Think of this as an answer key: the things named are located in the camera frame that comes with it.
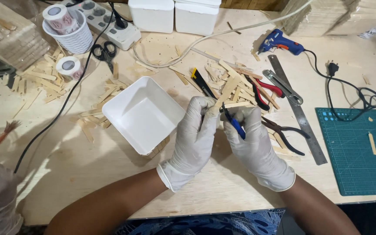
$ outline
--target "cutting mat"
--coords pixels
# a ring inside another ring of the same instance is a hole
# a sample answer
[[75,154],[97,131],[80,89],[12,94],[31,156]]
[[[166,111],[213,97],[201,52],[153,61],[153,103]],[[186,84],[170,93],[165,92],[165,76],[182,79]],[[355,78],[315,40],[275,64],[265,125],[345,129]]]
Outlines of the cutting mat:
[[[343,118],[359,113],[358,109],[335,111]],[[376,109],[352,122],[338,121],[329,108],[316,108],[316,114],[341,195],[376,195],[376,155],[368,139],[371,133],[376,146]]]

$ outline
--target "power strip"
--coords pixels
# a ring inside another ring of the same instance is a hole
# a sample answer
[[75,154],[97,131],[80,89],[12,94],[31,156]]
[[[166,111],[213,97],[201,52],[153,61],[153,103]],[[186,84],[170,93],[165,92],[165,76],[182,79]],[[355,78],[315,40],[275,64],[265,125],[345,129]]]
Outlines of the power strip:
[[[73,4],[73,0],[64,0],[61,2],[63,5]],[[70,7],[71,9],[79,10],[86,16],[86,22],[89,28],[95,33],[99,34],[108,24],[110,20],[111,11],[100,6],[99,4],[86,0],[81,4]],[[124,51],[127,51],[133,43],[137,42],[142,38],[140,30],[138,27],[131,23],[124,21],[126,28],[122,29],[118,27],[115,23],[115,18],[113,16],[112,22],[107,30],[101,35],[104,39],[112,41],[115,45]]]

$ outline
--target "person's left hand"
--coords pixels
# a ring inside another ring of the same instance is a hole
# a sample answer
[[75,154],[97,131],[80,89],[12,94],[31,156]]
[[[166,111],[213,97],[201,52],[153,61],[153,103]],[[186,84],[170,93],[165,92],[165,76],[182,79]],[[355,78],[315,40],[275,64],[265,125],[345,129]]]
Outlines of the person's left hand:
[[176,129],[172,158],[161,162],[156,168],[165,186],[173,192],[198,174],[211,156],[216,126],[220,123],[220,108],[215,104],[216,100],[209,97],[196,96],[191,99]]

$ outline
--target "desk surface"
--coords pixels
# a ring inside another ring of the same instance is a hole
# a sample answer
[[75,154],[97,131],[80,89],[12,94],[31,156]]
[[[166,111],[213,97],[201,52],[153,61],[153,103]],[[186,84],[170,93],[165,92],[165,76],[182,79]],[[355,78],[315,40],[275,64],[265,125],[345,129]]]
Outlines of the desk surface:
[[[259,11],[220,9],[214,32],[228,30],[227,21],[237,28],[266,20],[266,15]],[[241,35],[221,35],[201,42],[196,48],[214,52],[228,62],[243,63],[257,74],[262,74],[262,70],[272,69],[267,60],[271,53],[261,54],[262,61],[257,62],[250,50],[259,43],[257,39],[261,35],[273,28],[274,25],[264,25],[243,30]],[[145,59],[162,61],[176,56],[175,45],[186,48],[200,38],[176,32],[142,33],[142,36],[142,43],[138,46],[140,54]],[[324,63],[333,59],[340,66],[336,75],[338,78],[362,87],[366,86],[362,74],[366,74],[372,83],[368,87],[376,90],[376,38],[364,40],[356,36],[328,36],[293,40],[317,54],[322,72],[325,71]],[[326,81],[313,70],[314,58],[308,53],[293,56],[285,50],[276,50],[274,53],[292,87],[303,97],[304,113],[328,156],[314,111],[315,107],[327,107]],[[119,77],[122,81],[131,83],[137,79],[132,71],[126,69],[134,63],[132,51],[119,51],[115,61],[119,63]],[[206,74],[206,63],[206,57],[191,51],[175,66],[186,70],[197,67]],[[192,96],[201,95],[191,85],[185,86],[169,68],[159,70],[152,78],[184,109]],[[80,127],[70,122],[69,117],[90,110],[91,105],[97,103],[97,96],[104,93],[105,80],[112,77],[107,64],[95,60],[91,60],[89,73],[72,94],[67,112],[33,144],[23,160],[19,174],[24,175],[25,179],[18,186],[18,210],[25,217],[27,225],[47,224],[62,208],[84,195],[116,180],[154,168],[161,160],[172,155],[175,136],[159,155],[149,161],[139,156],[114,127],[92,129],[95,143],[89,144]],[[337,82],[332,82],[331,91],[335,107],[350,107],[358,98],[353,88],[342,88]],[[23,124],[0,146],[0,163],[14,168],[25,146],[52,120],[65,99],[62,97],[44,104],[43,98],[42,92],[30,109],[22,110],[17,115],[16,119]],[[21,98],[3,87],[0,81],[0,133],[5,121],[11,118],[20,102]],[[298,128],[287,99],[277,99],[277,103],[281,109],[267,116],[282,126]],[[306,153],[300,162],[288,161],[290,166],[334,203],[376,200],[376,196],[341,196],[331,164],[317,166],[306,142],[299,135],[291,133],[288,139],[293,146]],[[174,194],[170,190],[164,192],[132,218],[237,212],[283,206],[276,193],[260,186],[256,178],[241,166],[232,155],[224,133],[218,131],[212,157],[201,173],[178,193]]]

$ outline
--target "person's right hand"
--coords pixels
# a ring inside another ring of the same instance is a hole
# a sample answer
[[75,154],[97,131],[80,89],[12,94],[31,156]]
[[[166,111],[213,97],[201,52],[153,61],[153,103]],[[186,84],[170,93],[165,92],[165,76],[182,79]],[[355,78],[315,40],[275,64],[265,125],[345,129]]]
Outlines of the person's right hand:
[[261,123],[261,110],[240,108],[234,118],[243,124],[246,139],[240,137],[231,123],[224,122],[233,154],[258,178],[259,184],[278,192],[289,189],[295,182],[295,172],[275,154],[268,130]]

